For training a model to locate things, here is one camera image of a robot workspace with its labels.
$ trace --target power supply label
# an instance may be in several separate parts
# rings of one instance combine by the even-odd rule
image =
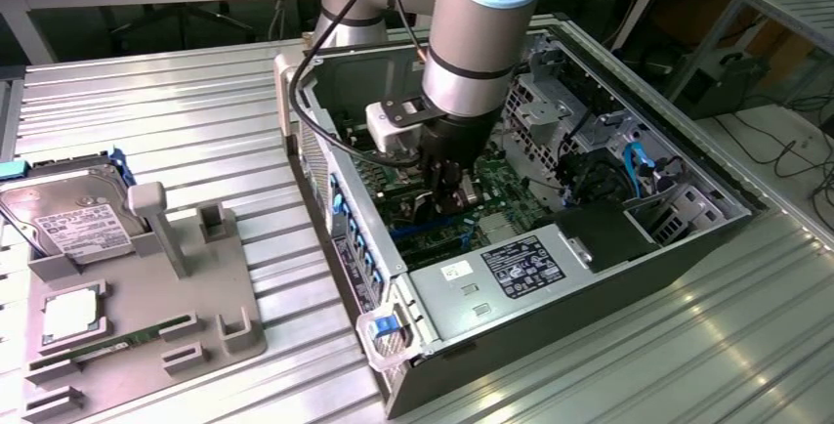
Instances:
[[[131,238],[109,204],[39,217],[35,223],[61,253],[71,257],[91,255],[131,244]]]
[[[535,235],[487,251],[480,258],[511,299],[564,278]]]

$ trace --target green circuit board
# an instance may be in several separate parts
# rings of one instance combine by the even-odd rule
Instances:
[[[416,170],[379,167],[358,162],[362,180],[410,269],[423,268],[478,248],[495,239],[480,219],[500,221],[503,234],[527,232],[548,210],[540,205],[522,178],[503,158],[482,157],[474,175],[483,189],[483,203],[470,211],[435,217],[415,224],[408,206],[427,189]]]

